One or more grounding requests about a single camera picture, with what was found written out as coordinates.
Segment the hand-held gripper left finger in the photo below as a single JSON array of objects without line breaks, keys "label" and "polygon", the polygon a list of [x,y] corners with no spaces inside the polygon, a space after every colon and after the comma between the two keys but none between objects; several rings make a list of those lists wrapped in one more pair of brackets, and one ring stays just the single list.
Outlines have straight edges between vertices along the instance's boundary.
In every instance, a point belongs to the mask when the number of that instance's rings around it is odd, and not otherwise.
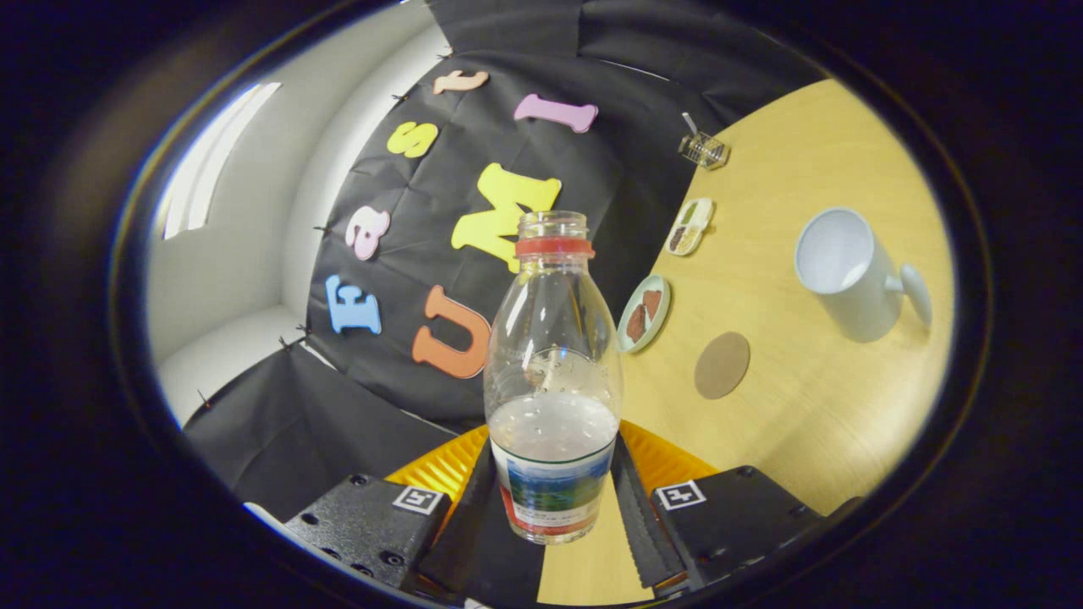
[{"label": "hand-held gripper left finger", "polygon": [[283,531],[325,562],[422,601],[536,606],[544,550],[504,521],[483,425],[387,477],[348,475]]}]

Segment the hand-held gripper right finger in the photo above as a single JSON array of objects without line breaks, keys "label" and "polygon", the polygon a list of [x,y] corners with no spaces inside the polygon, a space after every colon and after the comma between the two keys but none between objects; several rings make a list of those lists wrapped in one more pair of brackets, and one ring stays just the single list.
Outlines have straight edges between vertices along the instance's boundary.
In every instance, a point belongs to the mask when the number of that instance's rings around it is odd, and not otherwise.
[{"label": "hand-held gripper right finger", "polygon": [[720,470],[630,422],[619,424],[611,472],[635,569],[655,593],[734,586],[785,562],[861,502],[824,515],[756,467]]}]

